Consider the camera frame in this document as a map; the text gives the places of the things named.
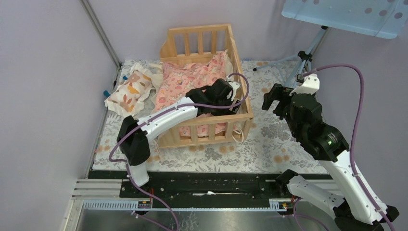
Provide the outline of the pink patterned bed cushion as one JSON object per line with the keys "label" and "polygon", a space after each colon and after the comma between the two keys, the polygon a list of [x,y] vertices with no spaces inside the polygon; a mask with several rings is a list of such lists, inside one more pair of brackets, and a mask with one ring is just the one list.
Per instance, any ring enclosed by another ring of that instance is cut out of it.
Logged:
{"label": "pink patterned bed cushion", "polygon": [[233,65],[225,51],[215,54],[205,64],[163,62],[163,81],[156,91],[152,113],[176,103],[192,89],[211,86],[219,78],[226,79],[232,71]]}

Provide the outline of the wooden pet bed frame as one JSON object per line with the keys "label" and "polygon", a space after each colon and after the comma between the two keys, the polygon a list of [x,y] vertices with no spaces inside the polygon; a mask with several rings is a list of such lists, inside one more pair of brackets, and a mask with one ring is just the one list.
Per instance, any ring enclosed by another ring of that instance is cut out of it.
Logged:
{"label": "wooden pet bed frame", "polygon": [[[205,64],[221,51],[227,51],[233,70],[241,74],[241,62],[230,24],[170,28],[160,49],[160,60],[176,64]],[[187,120],[165,132],[158,139],[158,145],[176,148],[246,139],[253,117],[250,99],[246,98],[237,114]]]}

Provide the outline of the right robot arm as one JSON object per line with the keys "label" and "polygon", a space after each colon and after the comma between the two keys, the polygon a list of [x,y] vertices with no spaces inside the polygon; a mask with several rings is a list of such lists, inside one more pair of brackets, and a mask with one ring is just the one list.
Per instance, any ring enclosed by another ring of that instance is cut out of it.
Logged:
{"label": "right robot arm", "polygon": [[309,201],[333,218],[342,231],[381,231],[382,224],[394,221],[399,211],[374,193],[351,161],[342,133],[323,121],[322,105],[315,97],[318,89],[315,74],[296,88],[274,84],[264,95],[262,109],[278,102],[273,113],[286,121],[295,140],[326,169],[341,193],[331,193],[290,169],[276,178],[276,192],[282,198],[293,195]]}

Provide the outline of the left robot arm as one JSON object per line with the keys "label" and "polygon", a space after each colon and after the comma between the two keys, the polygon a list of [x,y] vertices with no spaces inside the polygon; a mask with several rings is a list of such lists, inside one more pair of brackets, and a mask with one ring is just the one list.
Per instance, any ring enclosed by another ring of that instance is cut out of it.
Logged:
{"label": "left robot arm", "polygon": [[150,157],[149,143],[174,126],[204,114],[225,116],[235,114],[248,97],[247,89],[242,99],[236,99],[240,83],[230,74],[219,78],[212,85],[188,91],[184,97],[172,105],[140,119],[126,117],[117,136],[117,144],[109,154],[109,161],[116,149],[125,155],[127,174],[132,182],[131,192],[138,198],[149,193],[149,175],[146,161]]}

